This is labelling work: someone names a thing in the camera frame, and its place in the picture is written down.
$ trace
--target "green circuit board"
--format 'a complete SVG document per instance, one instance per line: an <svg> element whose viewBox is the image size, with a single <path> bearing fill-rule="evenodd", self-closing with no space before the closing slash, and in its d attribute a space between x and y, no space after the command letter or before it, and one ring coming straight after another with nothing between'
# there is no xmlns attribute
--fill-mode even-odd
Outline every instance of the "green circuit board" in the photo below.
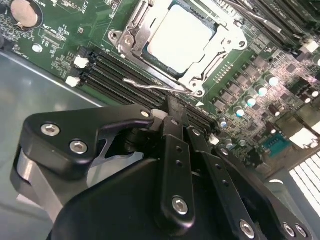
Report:
<svg viewBox="0 0 320 240"><path fill-rule="evenodd" d="M0 15L0 31L7 40L14 42L13 51L16 54L63 81L69 75L79 46L85 46L89 49L99 48L146 76L150 76L143 69L131 64L126 59L122 59L108 39L109 31L123 31L139 0L34 1L43 11L41 27L31 31L21 31L13 24L9 16ZM216 3L232 17L237 16L238 13L222 1L217 0ZM314 76L319 71L319 67L314 65L311 60L300 63L291 55L283 53L250 23L245 24L242 29L248 41L247 49L233 50L227 56L204 84L205 96L195 98L181 95L180 97L193 106L201 102L202 106L197 107L198 111L213 120L225 117L228 127L220 136L221 142L232 139L234 152L243 157L255 147L261 148L262 143L270 137L270 134L265 131L264 121L274 123L278 118L268 113L268 106L270 104L281 106L281 115L296 111L303 106L303 101L289 92L288 86L293 85L299 77ZM34 44L41 45L43 51L41 53L34 52ZM254 60L258 56L267 63L265 68L258 68L254 64ZM296 67L294 72L287 72L287 67L290 65ZM244 87L242 93L237 95L234 101L226 103L225 109L216 107L215 100L221 99L222 91L225 91L230 83L234 83L239 74L246 74L247 67L254 67L258 73L257 77L252 79L252 84ZM270 73L279 78L280 84L277 87L271 87L264 80L264 77ZM257 96L254 88L258 84L268 89L267 96ZM314 87L320 89L318 84L314 84ZM81 89L106 104L117 104L107 95L103 95L86 85ZM252 109L246 105L244 97L247 95L256 98L259 109ZM235 106L244 108L246 112L244 117L235 116ZM241 140L246 141L244 146L238 144Z"/></svg>

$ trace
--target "black bracket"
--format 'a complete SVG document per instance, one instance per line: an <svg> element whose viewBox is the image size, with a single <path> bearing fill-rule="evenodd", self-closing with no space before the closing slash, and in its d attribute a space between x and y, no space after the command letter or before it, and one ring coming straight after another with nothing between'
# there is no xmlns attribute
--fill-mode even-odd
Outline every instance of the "black bracket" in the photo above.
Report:
<svg viewBox="0 0 320 240"><path fill-rule="evenodd" d="M168 116L162 123L155 203L155 221L171 236L184 235L196 220L189 145L184 142L181 118L177 118Z"/></svg>
<svg viewBox="0 0 320 240"><path fill-rule="evenodd" d="M77 180L86 176L93 160L98 156L99 134L106 134L108 131L117 134L130 128L148 128L153 122L150 111L140 105L40 113L25 120L19 145L29 159L64 179ZM59 134L44 134L42 126L45 124L57 126ZM70 148L73 141L85 143L86 152L73 152Z"/></svg>
<svg viewBox="0 0 320 240"><path fill-rule="evenodd" d="M215 197L216 211L221 219L221 230L228 239L260 239L244 203L225 167L224 161L210 153L203 134L193 127L186 129L190 141L192 159L202 177L210 179Z"/></svg>

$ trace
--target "motherboard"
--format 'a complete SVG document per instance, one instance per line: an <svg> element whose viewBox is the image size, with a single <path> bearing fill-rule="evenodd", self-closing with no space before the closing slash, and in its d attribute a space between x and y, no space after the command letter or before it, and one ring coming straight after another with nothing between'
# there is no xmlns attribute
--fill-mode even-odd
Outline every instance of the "motherboard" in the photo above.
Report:
<svg viewBox="0 0 320 240"><path fill-rule="evenodd" d="M157 109L174 96L210 144L257 168L319 145L319 9L307 0L0 0L0 49L108 105Z"/></svg>

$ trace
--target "gray metal surface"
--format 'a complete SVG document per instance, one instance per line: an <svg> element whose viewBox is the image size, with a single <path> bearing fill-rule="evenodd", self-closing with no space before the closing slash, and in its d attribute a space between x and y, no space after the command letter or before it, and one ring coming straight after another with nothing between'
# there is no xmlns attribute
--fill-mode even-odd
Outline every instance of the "gray metal surface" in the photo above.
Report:
<svg viewBox="0 0 320 240"><path fill-rule="evenodd" d="M16 200L18 193L10 183L25 118L35 113L101 106L57 82L45 71L31 67L32 64L19 57L0 53L0 233L3 240L44 240L52 227L44 210Z"/></svg>
<svg viewBox="0 0 320 240"><path fill-rule="evenodd" d="M20 152L17 171L28 180L39 198L39 204L55 222L62 208L73 197L88 189L87 179L65 181Z"/></svg>

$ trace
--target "black plastic arm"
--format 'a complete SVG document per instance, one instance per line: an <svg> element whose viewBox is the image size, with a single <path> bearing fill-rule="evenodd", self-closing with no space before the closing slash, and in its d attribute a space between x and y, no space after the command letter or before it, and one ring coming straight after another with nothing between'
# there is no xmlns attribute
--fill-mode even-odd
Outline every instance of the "black plastic arm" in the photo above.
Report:
<svg viewBox="0 0 320 240"><path fill-rule="evenodd" d="M153 122L149 110L140 105L40 113L25 120L19 145L29 159L64 179L77 180L86 175L97 157L99 134L148 128ZM58 126L60 133L45 135L41 131L44 124ZM85 143L87 151L83 154L73 152L70 148L73 141Z"/></svg>

